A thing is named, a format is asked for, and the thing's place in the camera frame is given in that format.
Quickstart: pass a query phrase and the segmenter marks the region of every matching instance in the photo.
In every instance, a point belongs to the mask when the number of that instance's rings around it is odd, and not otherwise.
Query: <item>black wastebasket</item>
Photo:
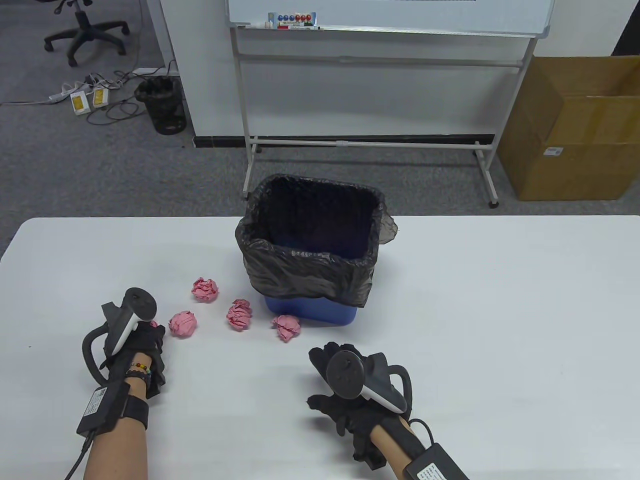
[[[156,132],[174,135],[187,126],[182,105],[182,88],[177,79],[157,77],[144,80],[135,92],[136,100],[145,104]]]

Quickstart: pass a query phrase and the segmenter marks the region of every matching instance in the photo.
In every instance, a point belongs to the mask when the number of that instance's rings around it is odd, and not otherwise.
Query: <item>crumpled paper ball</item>
[[[249,302],[244,299],[234,300],[233,305],[227,313],[227,319],[231,328],[241,332],[249,328],[251,323],[252,310]]]
[[[190,311],[185,310],[179,314],[175,314],[169,320],[169,330],[176,337],[190,337],[198,326],[196,316]]]
[[[278,329],[280,340],[285,343],[300,334],[300,320],[293,315],[275,317],[271,324]]]
[[[218,297],[218,286],[213,280],[200,277],[193,282],[191,293],[198,301],[213,301]]]

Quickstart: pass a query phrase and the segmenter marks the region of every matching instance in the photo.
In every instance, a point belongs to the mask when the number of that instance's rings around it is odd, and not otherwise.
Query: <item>whiteboard stand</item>
[[[246,26],[232,26],[230,27],[231,34],[231,48],[233,50],[234,65],[236,70],[236,84],[238,89],[238,98],[240,101],[240,111],[242,114],[242,126],[244,132],[244,144],[246,146],[247,157],[247,169],[244,176],[243,196],[245,198],[249,195],[249,184],[251,182],[251,174],[253,170],[253,164],[256,160],[256,151],[259,145],[296,145],[299,147],[386,147],[386,148],[437,148],[437,149],[449,149],[449,150],[471,150],[477,158],[480,172],[482,173],[486,190],[489,196],[489,207],[497,208],[498,194],[493,185],[491,178],[491,165],[495,158],[498,144],[504,133],[504,129],[507,126],[511,110],[515,104],[518,92],[522,86],[522,81],[527,73],[533,52],[538,42],[538,36],[526,36],[529,39],[527,49],[524,57],[520,61],[490,61],[490,60],[443,60],[443,59],[429,59],[429,58],[373,58],[373,57],[361,57],[361,56],[298,56],[298,55],[270,55],[270,54],[246,54],[241,53],[238,49],[237,30],[245,29]],[[272,31],[274,35],[286,35],[290,33],[289,30],[265,30]],[[295,34],[306,33],[309,35],[316,35],[318,30],[306,30],[295,31]],[[434,35],[433,33],[421,33],[416,32],[417,35]],[[517,37],[522,38],[523,35],[495,35],[490,36],[504,36],[504,37]],[[350,63],[354,65],[414,65],[425,67],[496,67],[496,68],[509,68],[516,70],[517,80],[513,90],[513,94],[507,105],[506,111],[498,125],[498,128],[493,137],[493,141],[490,145],[482,145],[476,142],[475,145],[463,144],[463,143],[401,143],[401,142],[379,142],[379,141],[347,141],[347,140],[278,140],[269,138],[260,138],[258,136],[251,136],[249,130],[249,118],[247,115],[246,107],[246,95],[244,92],[244,82],[242,78],[242,65],[243,61],[275,61],[286,63]]]

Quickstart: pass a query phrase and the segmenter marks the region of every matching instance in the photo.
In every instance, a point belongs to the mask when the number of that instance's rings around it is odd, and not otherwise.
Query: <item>whiteboard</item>
[[[264,27],[269,12],[316,12],[325,29],[546,36],[554,0],[227,0],[233,26]]]

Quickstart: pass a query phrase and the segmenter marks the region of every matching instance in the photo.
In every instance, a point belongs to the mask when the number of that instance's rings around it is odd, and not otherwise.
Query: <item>wall baseboard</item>
[[[492,134],[469,135],[365,135],[365,136],[266,136],[270,140],[317,140],[317,141],[380,141],[398,143],[462,143],[473,145],[480,142],[487,145],[493,141]],[[194,136],[193,146],[196,148],[244,148],[242,136]],[[276,145],[261,145],[262,148],[277,147]],[[277,148],[298,147],[297,145],[282,145]]]

